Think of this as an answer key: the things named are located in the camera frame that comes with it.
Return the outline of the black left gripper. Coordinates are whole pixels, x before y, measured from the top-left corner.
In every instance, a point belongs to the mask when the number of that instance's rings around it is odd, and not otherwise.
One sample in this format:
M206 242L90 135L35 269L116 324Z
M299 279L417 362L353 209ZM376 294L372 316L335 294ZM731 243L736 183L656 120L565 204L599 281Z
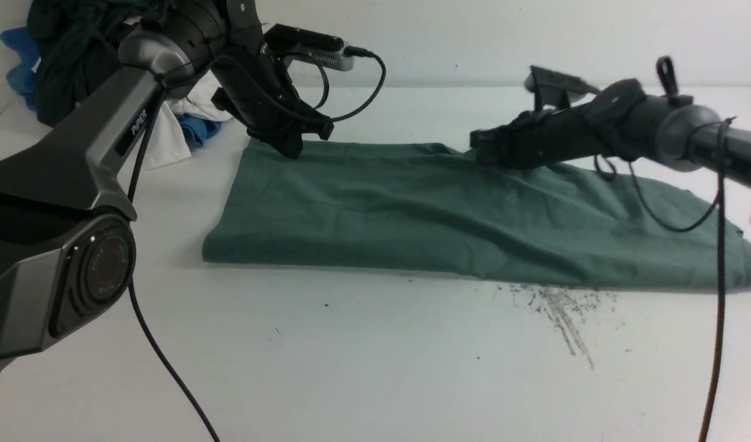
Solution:
M331 118L299 97L279 58L225 48L214 55L211 72L220 83L212 103L242 123L251 138L284 157L300 156L305 134L322 140L332 134Z

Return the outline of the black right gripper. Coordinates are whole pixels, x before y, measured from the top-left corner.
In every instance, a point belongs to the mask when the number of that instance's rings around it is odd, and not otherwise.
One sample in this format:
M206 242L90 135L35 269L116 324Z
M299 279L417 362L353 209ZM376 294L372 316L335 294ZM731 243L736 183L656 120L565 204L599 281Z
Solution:
M578 109L525 111L511 123L472 131L470 151L479 163L528 171L593 157L597 138Z

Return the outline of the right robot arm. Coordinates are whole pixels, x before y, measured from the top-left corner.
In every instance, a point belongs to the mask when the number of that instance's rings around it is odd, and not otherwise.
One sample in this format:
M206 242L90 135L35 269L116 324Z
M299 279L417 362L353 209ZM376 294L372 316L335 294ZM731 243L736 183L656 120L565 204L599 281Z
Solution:
M498 128L470 134L475 159L531 170L584 157L645 158L680 173L722 170L751 188L751 131L731 129L693 97L679 92L672 59L656 62L663 95L648 95L637 79L599 89L585 80L530 67L525 89L534 109Z

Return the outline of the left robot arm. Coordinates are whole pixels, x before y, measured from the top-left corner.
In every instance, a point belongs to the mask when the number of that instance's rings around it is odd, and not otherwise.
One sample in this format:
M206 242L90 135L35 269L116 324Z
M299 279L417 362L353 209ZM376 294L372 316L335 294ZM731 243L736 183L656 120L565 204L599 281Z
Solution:
M0 373L102 316L131 285L137 213L118 173L168 96L212 72L216 103L297 158L330 117L297 97L252 1L177 1L142 18L122 67L30 148L0 160Z

